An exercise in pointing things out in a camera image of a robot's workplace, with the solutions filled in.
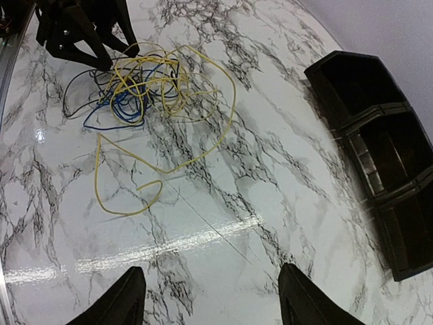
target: black storage organizer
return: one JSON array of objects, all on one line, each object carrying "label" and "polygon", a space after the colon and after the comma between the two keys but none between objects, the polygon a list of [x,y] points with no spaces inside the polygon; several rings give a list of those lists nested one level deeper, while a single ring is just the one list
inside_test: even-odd
[{"label": "black storage organizer", "polygon": [[378,57],[335,51],[305,70],[373,207],[396,281],[433,267],[433,149]]}]

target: yellow wire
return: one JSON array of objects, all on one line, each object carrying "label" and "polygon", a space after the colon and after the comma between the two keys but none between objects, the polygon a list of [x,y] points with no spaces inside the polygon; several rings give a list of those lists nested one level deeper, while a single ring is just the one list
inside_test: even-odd
[{"label": "yellow wire", "polygon": [[[132,215],[138,215],[144,211],[146,211],[148,208],[150,208],[159,198],[159,196],[161,195],[161,191],[162,191],[162,186],[163,183],[160,180],[156,180],[156,181],[151,181],[149,183],[146,183],[142,186],[139,186],[137,188],[137,191],[142,190],[143,188],[147,188],[149,186],[152,185],[156,185],[159,184],[159,190],[157,192],[157,194],[155,195],[155,197],[149,202],[149,204],[145,207],[143,207],[142,209],[138,210],[138,211],[134,211],[134,212],[120,212],[120,211],[113,211],[110,210],[108,208],[106,208],[106,206],[103,204],[101,197],[99,195],[99,190],[98,190],[98,171],[99,171],[99,156],[101,154],[101,146],[102,146],[102,139],[106,140],[109,144],[113,145],[115,148],[119,149],[120,151],[124,152],[125,154],[137,159],[138,161],[140,161],[141,163],[145,164],[146,166],[148,166],[149,168],[153,169],[154,171],[161,173],[161,174],[171,174],[174,173],[175,171],[178,171],[179,169],[190,165],[194,162],[196,162],[197,160],[200,160],[202,158],[204,158],[205,156],[207,156],[208,154],[210,154],[213,150],[215,150],[218,146],[221,145],[221,143],[223,142],[225,136],[227,135],[227,133],[230,130],[230,126],[233,122],[233,117],[235,114],[235,103],[236,103],[236,86],[235,86],[235,82],[234,80],[230,77],[229,73],[227,71],[225,71],[221,66],[219,66],[217,63],[213,62],[210,58],[208,58],[207,56],[205,56],[204,54],[201,54],[200,52],[196,51],[195,49],[193,49],[192,47],[188,46],[188,45],[183,45],[180,46],[178,48],[176,48],[174,51],[168,52],[166,50],[164,50],[161,46],[159,46],[158,44],[154,44],[154,43],[148,43],[148,42],[140,42],[137,43],[139,44],[148,44],[148,45],[154,45],[159,47],[160,49],[158,50],[154,50],[151,52],[148,52],[146,55],[144,55],[143,57],[138,57],[138,58],[131,58],[131,59],[125,59],[125,60],[119,60],[117,61],[117,63],[115,64],[114,67],[114,72],[112,73],[112,78],[110,79],[110,82],[108,83],[108,89],[111,88],[111,85],[113,84],[114,81],[118,80],[120,81],[118,83],[118,85],[116,86],[115,90],[114,90],[114,94],[110,100],[110,106],[112,109],[112,113],[114,115],[114,117],[116,119],[118,119],[119,123],[122,124],[127,124],[127,125],[136,125],[138,122],[132,122],[132,123],[126,123],[122,120],[120,120],[114,113],[112,104],[113,101],[115,100],[115,97],[120,94],[123,93],[125,91],[129,91],[132,95],[136,96],[139,98],[140,101],[140,111],[141,111],[141,118],[143,118],[144,116],[144,102],[143,102],[143,97],[145,95],[148,95],[149,91],[150,91],[150,87],[152,86],[152,84],[156,84],[156,83],[160,83],[159,88],[161,91],[161,103],[162,106],[164,108],[163,111],[165,111],[163,114],[164,116],[174,116],[174,117],[181,117],[181,118],[189,118],[191,119],[189,116],[177,116],[176,114],[180,111],[182,111],[182,109],[185,107],[185,105],[187,105],[187,99],[191,98],[192,96],[195,95],[204,95],[204,94],[210,94],[210,93],[216,93],[218,92],[215,88],[212,91],[197,91],[195,93],[190,93],[189,92],[189,78],[188,75],[189,74],[197,74],[194,72],[188,73],[184,67],[182,67],[179,57],[176,53],[180,53],[180,51],[183,48],[187,48],[190,51],[194,52],[197,56],[199,56],[200,58],[202,58],[203,60],[207,61],[208,63],[211,63],[213,66],[217,67],[231,82],[232,86],[233,86],[233,101],[231,104],[231,112],[230,112],[230,116],[229,116],[229,122],[227,124],[226,129],[224,130],[224,132],[221,134],[221,137],[219,138],[219,140],[216,142],[216,144],[211,147],[211,149],[203,152],[201,155],[188,160],[186,162],[183,162],[182,164],[165,171],[164,169],[161,169],[153,164],[151,164],[150,162],[146,161],[145,159],[143,159],[142,157],[122,148],[121,146],[119,146],[118,144],[114,143],[113,141],[111,141],[110,139],[108,139],[105,135],[102,135],[100,133],[97,134],[97,153],[96,153],[96,163],[95,163],[95,179],[94,179],[94,186],[95,186],[95,195],[96,195],[96,199],[99,203],[99,205],[101,206],[101,208],[108,213],[111,213],[113,215],[120,215],[123,217],[128,217],[128,216],[132,216]],[[155,57],[155,56],[149,56],[151,53],[157,52],[157,51],[161,51],[164,53],[164,57],[159,58],[159,57]],[[174,56],[176,58],[176,60],[172,60],[169,59],[170,56]],[[121,63],[125,62],[126,65],[125,66],[120,66]],[[167,69],[168,67],[171,67],[173,69],[175,69],[173,67],[173,65],[176,67],[177,65],[179,65],[179,76],[178,78],[171,78],[171,77],[163,77],[163,78],[158,78],[158,77],[152,77],[150,78],[149,81],[146,82],[142,82],[142,83],[136,83],[132,78],[130,78],[131,73],[134,71],[134,69],[136,68],[141,68],[141,66],[145,63],[153,63],[153,64],[165,64],[165,71],[163,75],[166,75],[167,73]],[[129,64],[136,64],[134,69],[129,69],[129,71],[127,72],[126,76],[122,76],[122,71],[125,70],[125,68],[129,65]],[[209,84],[212,84],[209,80],[209,78],[202,76]],[[164,98],[164,94],[165,94],[165,89],[166,89],[166,83],[169,82],[171,85],[174,85],[175,90],[178,92],[178,96],[177,96],[177,100],[175,101],[174,104],[172,105],[168,105],[166,99]],[[181,84],[182,82],[185,83],[186,86],[186,91],[182,92],[181,90]],[[146,85],[146,92],[145,93],[140,93],[139,92],[139,87],[142,85]],[[210,113],[204,117],[201,118],[199,120],[194,120],[196,121],[203,121],[205,119],[207,119],[209,116],[211,116],[213,114],[213,112],[216,110],[216,104],[214,105],[214,108],[210,111]]]}]

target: black plastic part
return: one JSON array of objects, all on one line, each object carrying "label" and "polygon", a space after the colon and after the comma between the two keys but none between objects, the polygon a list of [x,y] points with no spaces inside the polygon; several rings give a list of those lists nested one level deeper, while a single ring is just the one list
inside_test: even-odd
[{"label": "black plastic part", "polygon": [[[134,58],[139,52],[126,0],[36,0],[39,18],[37,41],[46,45],[55,58],[72,60],[107,71],[112,60],[103,44]],[[119,24],[128,44],[112,34]],[[75,43],[86,42],[95,56],[79,50]]]},{"label": "black plastic part", "polygon": [[354,162],[394,279],[433,267],[433,149],[406,97],[374,56],[336,51],[305,73]]},{"label": "black plastic part", "polygon": [[284,264],[278,277],[283,325],[363,325],[338,307],[294,264]]},{"label": "black plastic part", "polygon": [[376,110],[409,104],[378,57],[334,51],[305,70],[340,131]]},{"label": "black plastic part", "polygon": [[146,282],[140,267],[131,267],[88,310],[68,325],[142,325]]}]

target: white marble pattern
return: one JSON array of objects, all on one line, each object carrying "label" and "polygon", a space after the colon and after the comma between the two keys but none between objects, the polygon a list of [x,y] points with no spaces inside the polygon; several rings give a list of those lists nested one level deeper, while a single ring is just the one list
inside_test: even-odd
[{"label": "white marble pattern", "polygon": [[[218,152],[162,178],[160,200],[108,221],[93,193],[96,133],[62,118],[86,69],[51,58],[32,22],[14,70],[0,151],[1,262],[16,324],[65,324],[128,267],[147,281],[145,324],[281,324],[277,275],[308,274],[366,324],[433,324],[432,272],[395,283],[350,164],[317,112],[304,69],[338,46],[295,0],[129,1],[137,38],[196,46],[235,77],[237,116]],[[206,66],[231,100],[227,82]],[[85,101],[90,78],[73,90]],[[190,129],[150,113],[111,139],[173,166],[219,134],[221,111]],[[138,209],[160,177],[104,146],[101,192]]]}]

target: white wall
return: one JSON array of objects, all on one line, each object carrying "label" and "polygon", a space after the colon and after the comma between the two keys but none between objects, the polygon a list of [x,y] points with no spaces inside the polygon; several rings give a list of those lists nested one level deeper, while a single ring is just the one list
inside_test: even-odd
[{"label": "white wall", "polygon": [[343,49],[382,59],[433,141],[433,1],[299,1]]}]

